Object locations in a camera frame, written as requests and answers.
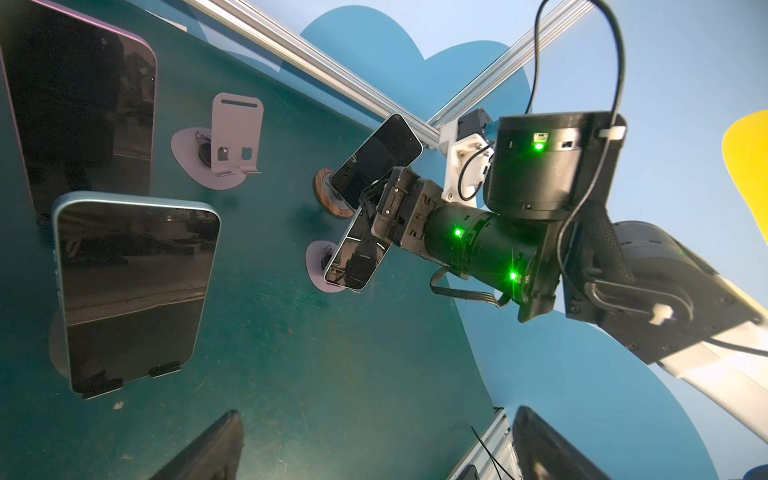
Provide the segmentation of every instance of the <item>white phone stand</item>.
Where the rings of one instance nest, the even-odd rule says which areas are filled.
[[[211,190],[227,190],[258,174],[264,107],[258,98],[228,93],[214,98],[211,129],[185,128],[170,140],[176,162],[192,180]]]

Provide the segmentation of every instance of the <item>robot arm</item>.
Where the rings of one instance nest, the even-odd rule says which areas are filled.
[[[609,221],[605,201],[626,127],[619,117],[621,131],[608,128],[607,113],[522,115],[475,127],[465,137],[473,145],[481,136],[492,142],[486,133],[498,125],[483,189],[492,211],[452,201],[458,185],[451,174],[442,188],[395,168],[360,197],[371,232],[440,265],[433,292],[498,307],[514,301],[521,322],[552,310],[562,275],[566,316],[597,324],[645,363],[660,363],[768,442],[768,358],[751,354],[768,346],[768,313],[661,228]],[[567,224],[606,141],[595,187]],[[446,151],[465,143],[449,141]],[[482,181],[471,177],[464,192]],[[503,296],[440,287],[446,272],[473,276]]]

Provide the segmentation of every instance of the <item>black phone screen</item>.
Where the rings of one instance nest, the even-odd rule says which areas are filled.
[[[217,215],[82,201],[54,222],[73,390],[184,364],[214,264]]]
[[[362,189],[393,167],[407,167],[422,153],[422,144],[406,120],[394,114],[330,178],[333,188],[356,210]]]
[[[0,4],[2,63],[38,215],[76,190],[148,195],[152,50],[32,0]]]
[[[326,282],[362,290],[384,260],[392,242],[371,234],[368,221],[358,210],[349,232],[341,241],[326,271]]]

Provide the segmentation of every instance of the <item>black cable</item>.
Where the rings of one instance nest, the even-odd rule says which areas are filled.
[[[533,100],[534,96],[536,94],[536,87],[538,86],[538,64],[539,64],[539,51],[538,51],[538,24],[539,19],[541,18],[541,12],[544,10],[544,5],[547,3],[548,0],[544,0],[538,7],[538,10],[536,11],[536,22],[534,23],[534,77],[533,77],[533,85],[531,86],[531,99],[528,101],[528,108],[526,108],[525,113],[530,114],[531,108],[533,106]],[[614,104],[611,107],[611,122],[608,127],[609,135],[605,138],[605,144],[603,145],[603,151],[600,154],[600,160],[598,161],[598,165],[594,170],[594,174],[592,175],[592,180],[589,183],[589,186],[587,187],[587,190],[584,192],[584,196],[581,197],[581,199],[576,203],[576,206],[571,211],[571,213],[565,218],[563,221],[563,224],[560,226],[560,229],[558,230],[558,236],[557,236],[557,242],[555,244],[556,248],[556,256],[558,258],[558,266],[560,267],[560,271],[563,276],[563,280],[571,285],[571,287],[574,288],[577,292],[581,292],[581,289],[576,288],[575,284],[571,281],[571,279],[568,277],[568,274],[565,272],[565,264],[563,262],[563,255],[562,255],[562,246],[563,246],[563,235],[565,234],[565,231],[568,228],[568,225],[573,222],[573,219],[576,217],[576,214],[578,214],[578,211],[581,209],[581,207],[584,205],[584,202],[587,201],[590,194],[592,193],[592,190],[594,189],[594,186],[598,182],[598,178],[600,177],[600,172],[603,169],[603,164],[605,163],[605,158],[608,153],[608,148],[611,145],[611,136],[610,131],[612,127],[616,124],[616,118],[618,116],[618,110],[619,110],[619,104],[621,103],[621,96],[624,93],[624,39],[621,37],[621,30],[619,29],[618,20],[616,19],[616,16],[614,15],[613,11],[611,11],[611,8],[608,7],[602,0],[590,0],[590,2],[598,8],[601,12],[603,12],[603,15],[608,20],[608,24],[611,26],[611,30],[614,34],[614,41],[616,43],[616,55],[617,55],[617,78],[616,78],[616,92],[614,93]]]
[[[499,467],[499,468],[501,468],[502,470],[504,470],[504,473],[505,473],[505,474],[507,474],[507,476],[508,476],[509,478],[511,478],[512,480],[517,480],[517,479],[516,479],[515,477],[513,477],[512,475],[509,475],[509,472],[507,472],[507,471],[504,469],[504,467],[502,466],[502,464],[501,464],[501,463],[499,463],[499,462],[498,462],[498,460],[496,459],[496,457],[494,457],[494,456],[493,456],[493,454],[491,453],[491,451],[490,451],[490,450],[488,450],[488,447],[486,447],[486,446],[485,446],[485,443],[483,443],[483,441],[480,439],[480,435],[478,435],[478,433],[475,431],[475,427],[473,427],[473,426],[471,426],[471,425],[470,425],[470,428],[472,429],[472,433],[474,433],[474,434],[475,434],[475,437],[477,437],[477,440],[478,440],[478,442],[480,442],[480,445],[482,445],[482,448],[484,448],[484,449],[485,449],[485,452],[486,452],[486,453],[488,453],[488,456],[491,458],[491,462],[493,462],[493,466],[496,466],[496,465],[498,465],[498,467]],[[496,473],[498,474],[498,480],[502,480],[502,474],[498,473],[498,468],[496,469]]]
[[[496,308],[502,308],[503,306],[506,306],[511,300],[511,297],[506,293],[502,294],[502,297],[497,300],[495,296],[486,292],[458,290],[438,286],[437,283],[441,278],[445,276],[446,273],[448,273],[449,270],[450,269],[448,267],[444,266],[440,270],[436,271],[434,275],[432,275],[432,279],[429,281],[429,288],[432,289],[432,293],[436,295],[450,296],[451,298],[459,298],[462,300],[473,300],[475,302],[490,303]]]
[[[768,357],[768,350],[754,349],[749,346],[737,345],[736,343],[724,342],[722,340],[715,340],[706,335],[700,335],[695,332],[689,332],[688,330],[681,329],[676,326],[673,326],[672,328],[674,328],[678,332],[686,333],[688,336],[692,336],[694,339],[701,340],[702,342],[705,342],[705,343],[711,343],[712,345],[719,346],[724,349],[733,350],[741,353],[750,353],[752,355],[757,355],[757,356]]]
[[[544,11],[544,5],[546,5],[548,0],[544,0],[539,6],[538,10],[536,11],[536,20],[533,25],[533,45],[534,45],[534,51],[533,51],[533,60],[534,60],[534,70],[533,70],[533,85],[531,86],[531,98],[528,100],[528,107],[525,109],[525,114],[531,113],[531,108],[533,107],[533,99],[536,95],[536,89],[538,87],[538,25],[539,20],[541,18],[541,13]],[[618,112],[619,104],[621,103],[621,96],[624,94],[624,39],[621,37],[621,30],[618,27],[618,20],[616,19],[616,16],[614,15],[613,11],[611,10],[608,5],[606,5],[602,0],[590,0],[590,3],[598,9],[603,12],[603,15],[605,15],[605,18],[608,20],[608,23],[611,25],[611,29],[614,33],[614,40],[616,41],[616,50],[618,55],[618,78],[617,78],[617,85],[616,85],[616,94],[614,96],[614,105],[612,107],[612,115],[611,115],[611,124],[613,124],[616,121],[616,114]]]
[[[493,141],[493,142],[491,142],[490,144],[487,144],[487,145],[485,145],[485,146],[484,146],[482,149],[480,149],[480,150],[476,151],[476,152],[475,152],[475,153],[474,153],[474,154],[473,154],[473,155],[472,155],[472,156],[469,158],[469,160],[467,160],[467,161],[466,161],[466,163],[464,164],[464,167],[462,167],[462,172],[461,172],[460,174],[458,174],[458,185],[457,185],[457,188],[458,188],[458,196],[459,196],[459,197],[460,197],[462,200],[464,200],[464,201],[467,201],[467,200],[471,200],[471,199],[475,198],[475,197],[477,196],[478,192],[480,191],[480,187],[482,187],[482,185],[483,185],[483,182],[480,182],[480,183],[478,184],[478,186],[477,186],[477,187],[475,187],[475,192],[474,192],[472,195],[470,195],[469,197],[465,197],[465,196],[464,196],[464,194],[462,193],[462,178],[464,178],[464,172],[466,172],[466,171],[467,171],[467,167],[469,166],[469,164],[470,164],[470,163],[471,163],[471,162],[472,162],[472,161],[473,161],[473,160],[474,160],[476,157],[478,157],[478,156],[479,156],[480,154],[482,154],[484,151],[488,150],[488,149],[489,149],[490,147],[492,147],[492,146],[493,146],[495,143],[496,143],[496,142],[494,142],[494,141]]]

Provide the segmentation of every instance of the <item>yellow object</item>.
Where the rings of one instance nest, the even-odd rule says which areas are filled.
[[[768,110],[747,115],[728,128],[723,158],[768,243]]]

